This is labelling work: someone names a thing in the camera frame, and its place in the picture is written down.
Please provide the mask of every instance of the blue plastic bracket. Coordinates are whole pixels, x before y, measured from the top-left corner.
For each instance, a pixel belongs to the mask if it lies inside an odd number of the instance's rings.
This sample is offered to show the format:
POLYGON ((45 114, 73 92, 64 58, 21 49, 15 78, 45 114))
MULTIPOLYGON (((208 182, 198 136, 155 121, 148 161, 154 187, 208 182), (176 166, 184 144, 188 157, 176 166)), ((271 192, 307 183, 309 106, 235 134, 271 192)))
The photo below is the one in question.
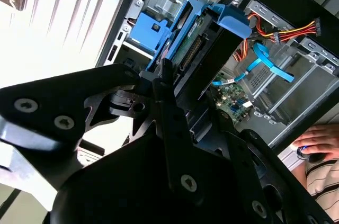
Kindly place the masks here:
POLYGON ((219 14, 218 24, 226 30, 238 35, 242 39, 248 38, 252 29, 245 12, 229 4, 213 4, 211 9, 219 14))
POLYGON ((148 64, 146 70, 148 70, 152 66, 152 64, 160 55, 160 52, 162 51, 163 46, 166 44, 169 37, 173 35, 173 31, 175 30, 174 28, 177 26, 177 23, 180 20, 182 13, 186 11, 185 9, 187 6, 191 7, 190 8, 191 12, 188 18, 186 19, 184 25, 180 29, 180 32, 174 39, 173 43, 171 43, 171 47, 169 48, 165 56, 169 60, 171 60, 174 57, 181 42, 184 40, 184 38, 192 28, 195 19, 198 16, 201 16, 202 12, 206 8, 213 10, 219 15, 217 23, 226 30, 238 35, 243 39, 248 38, 252 33, 252 29, 249 27, 249 20, 244 15, 244 12, 234 7, 233 5, 224 5, 224 4, 209 5, 208 3, 206 3, 205 0, 186 0, 185 4, 181 7, 180 11, 178 12, 177 17, 175 18, 172 26, 166 32, 166 36, 161 38, 159 48, 158 50, 156 50, 156 53, 153 56, 152 61, 148 64))
POLYGON ((167 24, 168 21, 165 19, 158 22, 145 13, 141 13, 131 31, 130 37, 138 41, 144 48, 155 52, 159 48, 163 35, 169 31, 169 28, 166 27, 167 24))

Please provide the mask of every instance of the yellow wire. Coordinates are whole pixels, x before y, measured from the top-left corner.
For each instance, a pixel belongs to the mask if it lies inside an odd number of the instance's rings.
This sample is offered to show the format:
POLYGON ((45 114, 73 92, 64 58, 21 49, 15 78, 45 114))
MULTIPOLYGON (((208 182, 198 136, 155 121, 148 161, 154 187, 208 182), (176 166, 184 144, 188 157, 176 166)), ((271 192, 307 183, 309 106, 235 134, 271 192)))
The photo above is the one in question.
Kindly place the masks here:
POLYGON ((309 26, 311 26, 312 24, 314 24, 315 21, 310 22, 307 26, 304 26, 302 28, 298 28, 298 29, 294 29, 294 30, 290 30, 290 31, 284 31, 284 32, 279 32, 279 33, 290 33, 290 32, 297 32, 303 29, 308 28, 309 26))
MULTIPOLYGON (((248 19, 250 19, 252 16, 256 16, 257 14, 252 14, 248 17, 248 19)), ((298 29, 293 29, 293 30, 289 30, 289 31, 282 31, 282 32, 278 32, 278 33, 291 33, 291 32, 297 32, 297 31, 300 31, 300 30, 303 30, 303 29, 306 29, 308 28, 309 26, 311 26, 312 24, 314 24, 315 21, 313 20, 312 22, 310 22, 307 26, 304 26, 304 27, 301 27, 301 28, 298 28, 298 29)), ((269 34, 264 34, 262 35, 263 37, 269 37, 269 36, 273 36, 274 33, 269 33, 269 34)))

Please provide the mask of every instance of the finger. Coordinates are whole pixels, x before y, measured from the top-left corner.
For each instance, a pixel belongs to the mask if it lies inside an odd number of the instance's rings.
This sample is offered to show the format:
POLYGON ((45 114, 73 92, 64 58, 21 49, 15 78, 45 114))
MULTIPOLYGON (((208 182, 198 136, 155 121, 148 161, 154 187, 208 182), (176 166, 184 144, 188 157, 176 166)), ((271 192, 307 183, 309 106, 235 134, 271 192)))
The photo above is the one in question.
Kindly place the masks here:
POLYGON ((330 144, 331 140, 329 137, 316 137, 316 138, 306 138, 306 139, 299 139, 293 142, 294 146, 314 146, 314 145, 321 145, 321 144, 330 144))
POLYGON ((333 130, 317 130, 305 132, 299 138, 297 138, 296 141, 307 138, 320 138, 320 137, 333 137, 333 130))
POLYGON ((303 154, 331 153, 332 151, 333 146, 327 144, 310 146, 301 150, 303 154))
POLYGON ((324 161, 328 161, 328 160, 332 160, 332 159, 337 159, 339 156, 336 155, 335 153, 329 153, 329 154, 326 154, 326 157, 324 159, 324 161))
POLYGON ((339 124, 326 124, 326 125, 314 125, 310 127, 306 132, 317 130, 339 130, 339 124))

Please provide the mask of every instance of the connector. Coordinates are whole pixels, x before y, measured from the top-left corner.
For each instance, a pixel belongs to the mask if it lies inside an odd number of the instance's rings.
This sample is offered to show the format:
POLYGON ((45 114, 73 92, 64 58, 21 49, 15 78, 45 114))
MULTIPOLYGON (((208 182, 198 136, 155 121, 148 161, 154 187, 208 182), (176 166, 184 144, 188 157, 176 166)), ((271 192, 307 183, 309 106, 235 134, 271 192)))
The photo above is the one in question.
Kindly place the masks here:
POLYGON ((320 18, 315 19, 315 25, 316 25, 316 36, 321 36, 322 35, 322 26, 320 23, 320 18))
POLYGON ((278 32, 275 32, 274 33, 274 41, 276 44, 280 44, 280 38, 279 38, 279 33, 278 32))

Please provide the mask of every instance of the label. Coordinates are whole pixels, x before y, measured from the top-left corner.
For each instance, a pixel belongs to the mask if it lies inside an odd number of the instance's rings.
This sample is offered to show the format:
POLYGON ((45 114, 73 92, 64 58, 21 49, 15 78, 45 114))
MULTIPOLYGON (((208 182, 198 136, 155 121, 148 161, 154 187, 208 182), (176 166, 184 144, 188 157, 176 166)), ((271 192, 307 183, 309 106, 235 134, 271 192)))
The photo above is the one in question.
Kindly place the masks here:
POLYGON ((198 26, 198 23, 195 22, 194 25, 192 26, 191 30, 187 34, 188 37, 190 37, 192 35, 192 33, 194 32, 195 28, 197 28, 197 26, 198 26))

